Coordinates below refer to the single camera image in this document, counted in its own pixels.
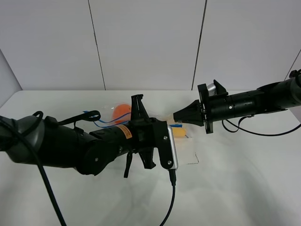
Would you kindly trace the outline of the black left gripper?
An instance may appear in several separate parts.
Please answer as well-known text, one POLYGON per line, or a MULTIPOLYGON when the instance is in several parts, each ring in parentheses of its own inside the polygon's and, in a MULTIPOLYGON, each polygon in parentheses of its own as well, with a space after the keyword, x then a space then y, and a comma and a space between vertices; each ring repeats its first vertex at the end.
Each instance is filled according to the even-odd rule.
POLYGON ((131 96, 131 121, 128 127, 134 139, 134 153, 138 153, 145 169, 156 167, 154 148, 158 149, 160 164, 170 168, 170 138, 165 121, 149 118, 142 103, 143 94, 131 96))

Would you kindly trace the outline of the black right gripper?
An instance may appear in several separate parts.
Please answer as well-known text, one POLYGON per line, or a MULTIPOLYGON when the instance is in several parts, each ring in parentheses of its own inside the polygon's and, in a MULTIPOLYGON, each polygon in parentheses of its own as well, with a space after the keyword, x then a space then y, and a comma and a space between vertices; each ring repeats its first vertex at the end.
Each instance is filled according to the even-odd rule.
POLYGON ((204 126, 207 134, 213 133, 212 102, 217 98, 226 97, 229 93, 217 80, 213 80, 216 85, 216 95, 209 96, 207 85, 198 85, 199 100, 193 101, 187 107, 173 114, 174 121, 179 123, 204 126))

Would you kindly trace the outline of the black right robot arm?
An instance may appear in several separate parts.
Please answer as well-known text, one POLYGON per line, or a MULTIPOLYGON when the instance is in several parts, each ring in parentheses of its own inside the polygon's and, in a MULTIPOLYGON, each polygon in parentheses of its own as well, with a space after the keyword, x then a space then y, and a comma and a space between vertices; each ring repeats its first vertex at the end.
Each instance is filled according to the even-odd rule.
POLYGON ((218 81, 198 85, 199 99, 175 112, 175 122, 204 126, 213 132, 215 121, 248 118, 257 114, 285 111, 301 104, 301 72, 293 70, 289 79, 230 95, 218 81))

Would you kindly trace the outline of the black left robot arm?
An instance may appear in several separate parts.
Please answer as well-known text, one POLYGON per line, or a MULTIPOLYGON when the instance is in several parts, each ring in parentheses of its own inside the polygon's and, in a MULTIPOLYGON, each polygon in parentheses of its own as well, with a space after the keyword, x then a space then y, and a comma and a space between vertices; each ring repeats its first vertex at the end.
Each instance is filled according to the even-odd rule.
POLYGON ((83 175, 97 175, 109 163, 126 155, 124 177, 129 173, 132 157, 139 154, 146 169, 155 167, 154 149, 160 164, 167 170, 177 168, 172 129, 165 121, 150 117, 142 103, 143 96, 131 97, 130 121, 86 133, 69 124, 97 121, 98 111, 83 113, 64 121, 42 117, 42 112, 19 120, 1 117, 0 149, 15 163, 74 168, 83 175))

